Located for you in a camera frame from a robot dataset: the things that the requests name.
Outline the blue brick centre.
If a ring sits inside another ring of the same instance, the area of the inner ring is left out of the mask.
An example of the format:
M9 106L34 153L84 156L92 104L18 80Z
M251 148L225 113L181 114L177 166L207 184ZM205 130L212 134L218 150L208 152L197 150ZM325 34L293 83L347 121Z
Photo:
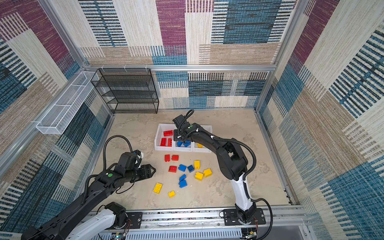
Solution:
M185 172L187 169L187 167L185 165L182 165L180 164L179 167L178 167L178 170L182 171L182 172Z

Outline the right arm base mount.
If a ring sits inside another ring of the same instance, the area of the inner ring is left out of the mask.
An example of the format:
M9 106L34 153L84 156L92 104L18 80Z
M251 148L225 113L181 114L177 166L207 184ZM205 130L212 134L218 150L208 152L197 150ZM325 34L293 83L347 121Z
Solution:
M261 208L245 212L240 209L224 209L223 214L225 226L265 225L267 223L264 211Z

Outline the small yellow brick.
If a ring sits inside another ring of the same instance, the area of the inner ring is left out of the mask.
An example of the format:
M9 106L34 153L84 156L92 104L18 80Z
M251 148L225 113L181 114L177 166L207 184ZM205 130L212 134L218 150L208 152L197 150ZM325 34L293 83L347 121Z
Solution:
M174 197L176 194L175 194L174 191L171 191L171 192L168 193L168 195L169 195L170 198L172 198L172 197Z

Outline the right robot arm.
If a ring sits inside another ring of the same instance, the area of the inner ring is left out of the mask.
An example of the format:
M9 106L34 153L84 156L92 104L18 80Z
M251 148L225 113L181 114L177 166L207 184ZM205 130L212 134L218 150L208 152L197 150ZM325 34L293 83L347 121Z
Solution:
M174 141L198 143L216 154L221 173L232 184L238 219L242 224L249 224L254 220L256 202L262 200L252 199L247 181L247 176L257 164L255 153L249 146L234 138L223 139L208 132L199 124L190 124L187 119L193 113L194 110L189 110L186 115L179 115L173 119L176 126L173 131Z

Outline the left white bin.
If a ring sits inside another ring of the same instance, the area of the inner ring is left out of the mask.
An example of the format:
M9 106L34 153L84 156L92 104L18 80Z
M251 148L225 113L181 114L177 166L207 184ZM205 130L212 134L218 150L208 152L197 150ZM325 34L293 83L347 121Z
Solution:
M173 124L159 124L156 137L155 137L155 150L156 151L175 151L176 144L174 141L174 130L176 129Z

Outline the right white bin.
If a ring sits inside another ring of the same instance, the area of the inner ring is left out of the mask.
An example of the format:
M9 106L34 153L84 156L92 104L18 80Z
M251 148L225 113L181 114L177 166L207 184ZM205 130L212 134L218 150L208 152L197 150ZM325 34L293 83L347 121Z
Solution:
M194 142L194 152L196 153L214 153L215 146L212 143L211 135L203 126L194 124L196 129L191 133L190 137ZM202 148L198 148L197 144L203 145Z

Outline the yellow studded brick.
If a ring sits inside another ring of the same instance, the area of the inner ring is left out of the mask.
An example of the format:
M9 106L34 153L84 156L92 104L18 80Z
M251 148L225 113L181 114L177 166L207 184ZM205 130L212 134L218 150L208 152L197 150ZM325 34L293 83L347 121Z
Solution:
M202 181L203 178L204 178L204 175L202 173L196 172L196 174L195 174L195 179L196 180Z

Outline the red square brick studs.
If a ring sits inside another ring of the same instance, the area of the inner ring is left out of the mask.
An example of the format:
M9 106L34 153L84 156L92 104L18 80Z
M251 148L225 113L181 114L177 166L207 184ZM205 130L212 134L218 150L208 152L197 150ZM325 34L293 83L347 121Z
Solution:
M176 173L177 170L178 170L178 167L177 167L177 166L170 166L170 167L169 167L169 172L170 172L170 173Z

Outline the blue brick lower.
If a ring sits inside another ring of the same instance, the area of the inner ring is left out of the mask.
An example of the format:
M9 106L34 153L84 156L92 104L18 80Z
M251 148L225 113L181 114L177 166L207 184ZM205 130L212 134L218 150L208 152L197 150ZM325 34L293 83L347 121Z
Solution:
M181 181L184 181L186 178L187 178L187 176L184 174L184 175L182 175L182 176L179 178L179 181L180 181L180 182L181 182Z

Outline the middle white bin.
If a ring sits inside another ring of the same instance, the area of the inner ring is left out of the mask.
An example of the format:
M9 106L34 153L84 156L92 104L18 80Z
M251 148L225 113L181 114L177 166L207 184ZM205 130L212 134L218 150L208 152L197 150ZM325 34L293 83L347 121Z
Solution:
M194 145L193 142L191 142L191 145L186 148L184 145L182 145L181 147L177 147L177 142L174 143L174 146L177 152L192 152L194 149L193 145Z

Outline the blue brick bottom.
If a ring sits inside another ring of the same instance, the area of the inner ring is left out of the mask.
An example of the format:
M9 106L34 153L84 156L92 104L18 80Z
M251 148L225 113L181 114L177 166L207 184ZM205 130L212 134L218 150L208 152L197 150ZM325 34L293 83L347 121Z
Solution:
M180 188L184 188L184 187L186 187L188 184L187 184L187 181L186 180L182 180L182 181L180 181L179 182L179 187Z

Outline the white bin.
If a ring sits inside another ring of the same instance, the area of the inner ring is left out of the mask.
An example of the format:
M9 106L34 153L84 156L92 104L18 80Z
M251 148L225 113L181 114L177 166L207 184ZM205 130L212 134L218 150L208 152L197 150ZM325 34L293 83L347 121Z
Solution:
M176 144L174 141L174 130L176 129L173 124L159 124L156 137L155 137L155 150L156 151L175 151Z
M211 135L203 126L194 124L196 129L191 133L190 137L194 142L194 152L196 153L214 153L215 146L212 143ZM198 148L197 144L203 145L202 148Z
M193 142L191 142L191 145L186 148L184 145L182 145L181 147L177 147L177 142L174 143L174 146L177 152L192 152L194 149L193 145L194 145Z

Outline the dark blue hollow brick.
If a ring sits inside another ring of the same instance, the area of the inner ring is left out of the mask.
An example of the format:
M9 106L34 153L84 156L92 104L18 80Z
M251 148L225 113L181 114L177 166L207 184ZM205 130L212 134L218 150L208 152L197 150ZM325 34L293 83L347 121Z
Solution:
M191 173L195 170L194 166L193 165L190 165L187 167L188 171Z

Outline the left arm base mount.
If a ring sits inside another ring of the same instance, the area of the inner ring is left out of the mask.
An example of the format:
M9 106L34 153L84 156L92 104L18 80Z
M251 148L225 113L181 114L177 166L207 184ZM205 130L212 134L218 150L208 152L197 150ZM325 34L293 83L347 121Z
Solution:
M118 217L115 224L107 230L132 230L139 229L142 224L143 212L128 212L124 217Z

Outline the blue large square brick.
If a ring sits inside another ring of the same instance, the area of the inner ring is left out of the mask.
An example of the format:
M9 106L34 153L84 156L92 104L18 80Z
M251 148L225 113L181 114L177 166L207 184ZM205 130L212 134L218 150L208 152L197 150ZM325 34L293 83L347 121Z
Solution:
M191 142L190 141L185 141L183 142L183 145L187 148L191 145Z

